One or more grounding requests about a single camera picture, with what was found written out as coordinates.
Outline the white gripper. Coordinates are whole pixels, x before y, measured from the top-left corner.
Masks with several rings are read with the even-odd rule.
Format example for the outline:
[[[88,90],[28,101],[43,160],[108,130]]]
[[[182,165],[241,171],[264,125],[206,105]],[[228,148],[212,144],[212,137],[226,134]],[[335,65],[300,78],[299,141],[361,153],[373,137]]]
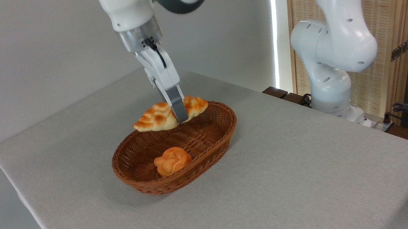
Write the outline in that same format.
[[[151,82],[157,88],[161,98],[168,103],[179,124],[187,121],[188,114],[184,106],[184,96],[180,88],[180,77],[169,54],[160,45],[157,50],[150,47],[136,52],[136,58],[144,66]]]

